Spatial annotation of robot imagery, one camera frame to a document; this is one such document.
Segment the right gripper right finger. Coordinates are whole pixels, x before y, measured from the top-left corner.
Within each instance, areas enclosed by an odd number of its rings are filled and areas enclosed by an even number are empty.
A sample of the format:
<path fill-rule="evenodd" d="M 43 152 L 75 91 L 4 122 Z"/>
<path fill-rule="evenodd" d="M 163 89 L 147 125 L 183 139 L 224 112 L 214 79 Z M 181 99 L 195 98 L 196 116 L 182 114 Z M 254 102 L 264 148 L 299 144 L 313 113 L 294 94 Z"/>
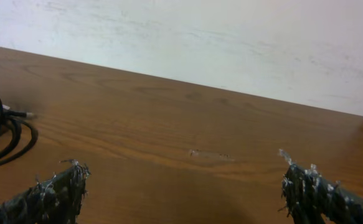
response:
<path fill-rule="evenodd" d="M 281 196 L 294 223 L 363 224 L 363 198 L 331 183 L 320 174 L 316 165 L 305 169 L 293 162 L 290 155 L 279 150 L 289 167 L 282 180 Z"/>

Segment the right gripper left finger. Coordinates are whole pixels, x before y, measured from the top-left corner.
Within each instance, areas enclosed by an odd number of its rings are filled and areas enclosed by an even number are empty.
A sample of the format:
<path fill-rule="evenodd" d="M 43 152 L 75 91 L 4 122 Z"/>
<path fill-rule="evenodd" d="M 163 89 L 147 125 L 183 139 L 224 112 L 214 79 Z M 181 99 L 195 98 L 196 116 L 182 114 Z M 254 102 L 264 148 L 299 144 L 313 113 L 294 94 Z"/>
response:
<path fill-rule="evenodd" d="M 87 194 L 90 170 L 71 160 L 71 166 L 51 179 L 28 188 L 0 204 L 0 224 L 76 223 Z"/>

